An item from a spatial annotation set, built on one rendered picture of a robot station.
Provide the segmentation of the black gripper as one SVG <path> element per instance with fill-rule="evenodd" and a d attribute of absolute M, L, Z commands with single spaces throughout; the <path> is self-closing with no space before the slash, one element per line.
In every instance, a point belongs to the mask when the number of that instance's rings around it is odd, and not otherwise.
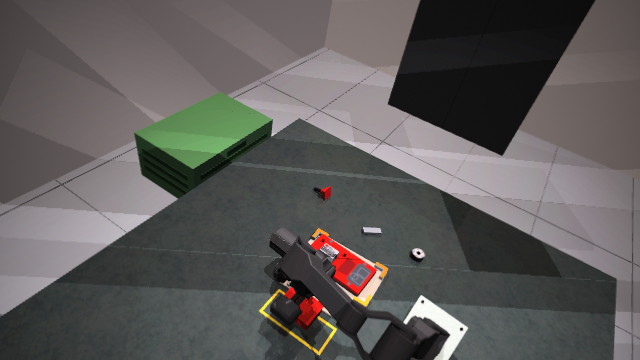
<path fill-rule="evenodd" d="M 332 278 L 336 273 L 334 265 L 326 273 Z M 294 291 L 296 292 L 291 299 L 286 297 L 284 294 L 280 294 L 270 306 L 270 312 L 276 315 L 287 325 L 291 325 L 303 312 L 300 309 L 301 302 L 305 298 L 309 300 L 314 296 L 305 285 L 297 282 L 294 282 L 293 284 L 291 281 L 290 286 L 294 288 Z"/>

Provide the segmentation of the white rectangular bar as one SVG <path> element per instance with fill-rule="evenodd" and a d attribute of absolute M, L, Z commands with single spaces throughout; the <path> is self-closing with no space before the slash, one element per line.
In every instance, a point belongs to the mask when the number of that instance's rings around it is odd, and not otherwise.
<path fill-rule="evenodd" d="M 380 228 L 363 227 L 362 231 L 363 231 L 363 234 L 366 234 L 366 235 L 381 235 Z"/>

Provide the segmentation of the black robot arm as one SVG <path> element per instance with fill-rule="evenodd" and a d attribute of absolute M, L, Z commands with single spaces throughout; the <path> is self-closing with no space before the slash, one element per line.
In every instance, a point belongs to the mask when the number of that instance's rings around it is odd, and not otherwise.
<path fill-rule="evenodd" d="M 353 300 L 326 272 L 333 266 L 323 253 L 286 227 L 273 232 L 269 246 L 282 258 L 274 269 L 278 282 L 305 285 L 353 340 L 362 360 L 434 360 L 451 336 L 425 316 L 404 323 L 388 311 L 370 310 Z M 367 318 L 390 320 L 370 354 L 363 350 L 357 332 Z"/>

